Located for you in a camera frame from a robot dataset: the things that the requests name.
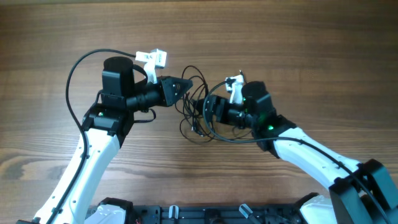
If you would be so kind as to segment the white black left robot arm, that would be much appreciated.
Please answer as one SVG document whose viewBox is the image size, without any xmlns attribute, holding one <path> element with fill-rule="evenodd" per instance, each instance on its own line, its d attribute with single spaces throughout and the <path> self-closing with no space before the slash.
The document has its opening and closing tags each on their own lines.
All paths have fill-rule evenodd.
<svg viewBox="0 0 398 224">
<path fill-rule="evenodd" d="M 104 61 L 103 87 L 78 123 L 76 151 L 32 223 L 140 223 L 133 203 L 127 200 L 106 198 L 93 214 L 88 210 L 107 166 L 138 122 L 134 114 L 172 106 L 193 85 L 188 79 L 157 77 L 156 61 L 145 63 L 140 67 L 127 57 Z"/>
</svg>

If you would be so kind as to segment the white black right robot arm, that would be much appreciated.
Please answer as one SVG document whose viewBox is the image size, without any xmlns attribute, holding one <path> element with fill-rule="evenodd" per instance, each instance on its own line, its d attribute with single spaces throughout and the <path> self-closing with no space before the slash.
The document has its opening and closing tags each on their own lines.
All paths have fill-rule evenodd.
<svg viewBox="0 0 398 224">
<path fill-rule="evenodd" d="M 223 82 L 230 98 L 211 91 L 198 100 L 204 123 L 217 121 L 252 131 L 252 142 L 289 162 L 327 189 L 329 198 L 311 194 L 299 205 L 307 223 L 397 223 L 397 187 L 375 159 L 361 163 L 309 137 L 278 114 L 264 82 Z"/>
</svg>

